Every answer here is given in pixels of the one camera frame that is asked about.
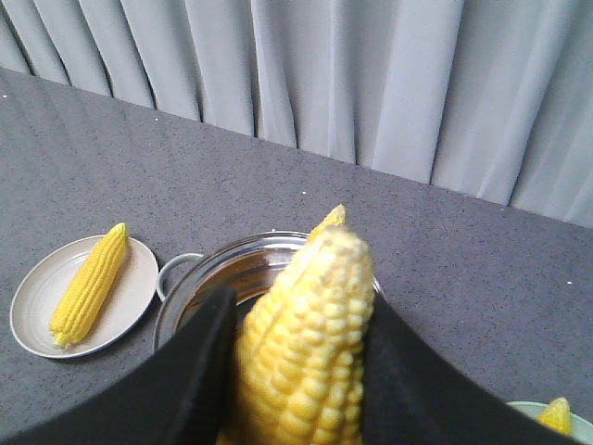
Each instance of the bowl rim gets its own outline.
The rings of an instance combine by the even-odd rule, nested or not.
[[[536,407],[536,408],[542,408],[542,410],[543,410],[549,404],[548,403],[542,403],[541,401],[513,400],[513,401],[507,401],[507,405],[512,406],[512,407],[531,406],[531,407]],[[532,418],[532,419],[534,418],[534,417],[530,416],[527,413],[523,413],[523,414],[524,415],[527,415],[529,418]],[[572,411],[571,411],[571,421],[577,421],[578,423],[581,424],[581,427],[583,427],[583,428],[585,428],[587,430],[590,430],[591,439],[593,439],[593,424],[591,422],[589,422],[587,419],[584,419],[583,417],[581,417],[577,413],[573,413]]]

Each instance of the boiled corn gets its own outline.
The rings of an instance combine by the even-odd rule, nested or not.
[[[239,331],[227,442],[361,443],[373,295],[370,249],[351,230],[329,226],[306,243]]]
[[[551,401],[536,420],[565,436],[571,435],[571,406],[564,397]]]
[[[127,233],[123,222],[113,227],[74,275],[49,322],[56,347],[66,348],[88,334],[123,262]]]

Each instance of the gray table surface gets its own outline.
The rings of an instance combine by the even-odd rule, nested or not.
[[[593,419],[591,230],[0,70],[0,438],[151,354],[157,298],[97,353],[24,350],[10,303],[47,254],[125,221],[162,266],[307,232],[340,202],[390,304],[438,353],[505,401],[564,395]]]

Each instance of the plate rim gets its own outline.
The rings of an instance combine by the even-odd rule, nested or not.
[[[89,355],[92,354],[94,352],[98,352],[104,348],[106,348],[107,346],[111,345],[112,343],[114,343],[115,341],[117,341],[118,339],[120,339],[121,337],[123,337],[125,334],[127,334],[142,318],[142,316],[144,315],[144,313],[146,312],[146,309],[148,309],[148,306],[150,306],[150,302],[152,301],[152,299],[155,296],[155,292],[156,292],[156,281],[155,281],[155,285],[154,290],[150,296],[150,298],[147,298],[146,300],[146,305],[145,307],[141,310],[140,314],[135,318],[135,320],[124,330],[122,330],[120,333],[118,333],[116,336],[114,336],[113,338],[102,342],[101,344],[91,347],[88,350],[81,350],[81,351],[73,351],[71,353],[67,353],[64,352],[60,353],[60,354],[49,354],[46,352],[42,352],[39,351],[35,348],[32,348],[29,344],[26,344],[20,337],[18,334],[18,328],[15,326],[15,321],[14,321],[14,307],[15,304],[19,298],[19,294],[21,292],[21,289],[26,285],[26,283],[31,279],[32,275],[34,275],[40,268],[42,268],[44,266],[44,264],[49,261],[52,257],[56,256],[59,252],[61,252],[62,250],[66,250],[68,248],[71,248],[73,245],[76,244],[80,244],[83,243],[85,241],[89,241],[91,239],[100,239],[103,236],[105,236],[105,234],[102,235],[90,235],[90,236],[86,236],[84,238],[80,238],[80,239],[76,239],[74,241],[69,242],[68,244],[65,244],[64,246],[55,249],[54,251],[50,252],[49,254],[47,254],[45,257],[43,257],[41,260],[39,260],[25,275],[25,277],[20,281],[19,286],[17,287],[17,290],[15,291],[13,297],[12,297],[12,301],[10,302],[10,314],[9,314],[9,320],[10,320],[10,331],[12,332],[12,336],[13,338],[15,338],[17,340],[17,342],[20,344],[20,346],[22,348],[24,348],[26,351],[40,356],[40,357],[45,357],[47,359],[52,359],[52,360],[64,360],[64,359],[73,359],[76,357],[82,357],[85,355]],[[150,263],[151,265],[154,264],[154,269],[155,269],[155,280],[156,280],[156,275],[158,273],[158,263],[157,263],[157,258],[154,254],[154,252],[147,246],[145,245],[142,241],[132,237],[132,236],[128,236],[128,241],[131,241],[133,243],[133,245],[141,250],[143,250],[145,252],[145,254],[148,254],[149,259],[151,260]]]
[[[506,402],[507,405],[511,406],[513,409],[517,410],[518,412],[520,412],[521,414],[529,417],[530,419],[534,419],[533,416],[527,414],[526,412],[522,411],[521,408],[522,407],[533,407],[533,408],[541,408],[541,410],[543,411],[549,404],[548,403],[543,403],[541,401],[534,401],[534,400],[511,400],[511,401],[507,401]],[[579,441],[583,442],[583,440],[586,440],[587,442],[583,442],[583,443],[591,443],[591,439],[589,438],[589,435],[593,436],[593,424],[591,422],[589,422],[586,418],[582,417],[581,415],[574,413],[573,411],[571,411],[571,421],[576,422],[576,425],[573,425],[573,434],[571,436],[572,439],[578,439]],[[583,430],[586,429],[589,432],[586,432],[587,434],[587,438],[583,438],[583,434],[585,431]]]

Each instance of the pot handle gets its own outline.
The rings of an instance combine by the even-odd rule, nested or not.
[[[157,275],[157,294],[161,301],[165,301],[167,295],[163,289],[163,284],[167,277],[169,276],[170,271],[188,261],[193,262],[201,262],[204,258],[204,255],[201,253],[183,253],[181,255],[176,256],[175,258],[171,258],[167,263],[162,267],[160,272]]]

